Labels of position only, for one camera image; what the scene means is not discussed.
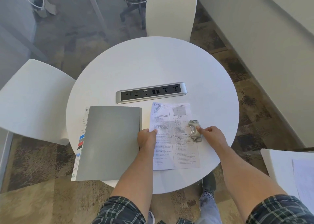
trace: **exam question sheet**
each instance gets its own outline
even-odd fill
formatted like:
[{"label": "exam question sheet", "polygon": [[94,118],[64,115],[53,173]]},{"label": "exam question sheet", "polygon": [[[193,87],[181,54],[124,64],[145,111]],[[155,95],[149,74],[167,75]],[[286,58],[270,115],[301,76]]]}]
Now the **exam question sheet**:
[{"label": "exam question sheet", "polygon": [[158,130],[153,170],[200,168],[197,143],[190,137],[189,103],[153,103],[149,130]]}]

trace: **forearm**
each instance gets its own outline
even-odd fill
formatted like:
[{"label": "forearm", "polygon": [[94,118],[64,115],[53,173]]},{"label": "forearm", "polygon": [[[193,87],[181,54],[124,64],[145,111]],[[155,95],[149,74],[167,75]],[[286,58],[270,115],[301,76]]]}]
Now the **forearm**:
[{"label": "forearm", "polygon": [[264,199],[286,194],[269,176],[241,159],[228,145],[213,148],[220,158],[226,187],[244,221]]},{"label": "forearm", "polygon": [[146,221],[153,194],[153,147],[143,147],[121,176],[112,196],[123,196],[135,203]]}]

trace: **patterned carpet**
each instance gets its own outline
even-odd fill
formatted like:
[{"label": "patterned carpet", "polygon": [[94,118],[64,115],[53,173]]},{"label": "patterned carpet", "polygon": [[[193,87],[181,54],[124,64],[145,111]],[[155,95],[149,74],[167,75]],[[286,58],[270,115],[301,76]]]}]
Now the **patterned carpet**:
[{"label": "patterned carpet", "polygon": [[[125,7],[124,2],[119,3],[121,8]],[[54,20],[61,19],[56,15]],[[128,15],[125,23],[118,19],[111,22],[108,28],[117,35],[116,43],[146,36],[140,29],[137,11]],[[35,45],[49,56],[49,64],[75,79],[92,59],[112,46],[100,30],[91,31],[91,27],[69,26],[62,31],[62,40],[53,39],[57,30],[51,26],[53,23],[52,20],[38,21]],[[200,4],[191,43],[212,54],[232,78],[240,106],[239,127],[232,148],[244,160],[267,173],[260,150],[298,148],[296,140]],[[0,220],[25,224],[90,223],[113,188],[101,181],[70,182],[74,159],[70,145],[15,135],[0,194]],[[223,224],[242,223],[226,190],[220,165],[214,169],[214,174],[217,182],[215,200]],[[151,210],[156,221],[175,224],[179,217],[197,220],[200,193],[201,185],[197,182],[172,193],[153,195]]]}]

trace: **gray folder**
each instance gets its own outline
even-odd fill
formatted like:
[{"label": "gray folder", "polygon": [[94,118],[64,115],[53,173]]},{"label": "gray folder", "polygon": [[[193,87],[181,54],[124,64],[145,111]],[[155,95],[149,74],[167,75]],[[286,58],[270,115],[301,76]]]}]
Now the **gray folder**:
[{"label": "gray folder", "polygon": [[140,107],[90,107],[76,181],[119,179],[139,151],[141,129]]}]

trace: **right hand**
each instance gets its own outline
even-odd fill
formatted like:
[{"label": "right hand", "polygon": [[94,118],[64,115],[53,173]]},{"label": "right hand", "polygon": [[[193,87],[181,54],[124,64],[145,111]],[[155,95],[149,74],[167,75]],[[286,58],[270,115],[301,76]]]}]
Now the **right hand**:
[{"label": "right hand", "polygon": [[215,127],[210,126],[205,129],[197,126],[196,130],[205,137],[207,142],[213,147],[217,146],[228,146],[228,143],[226,141],[225,135],[222,133],[222,131]]}]

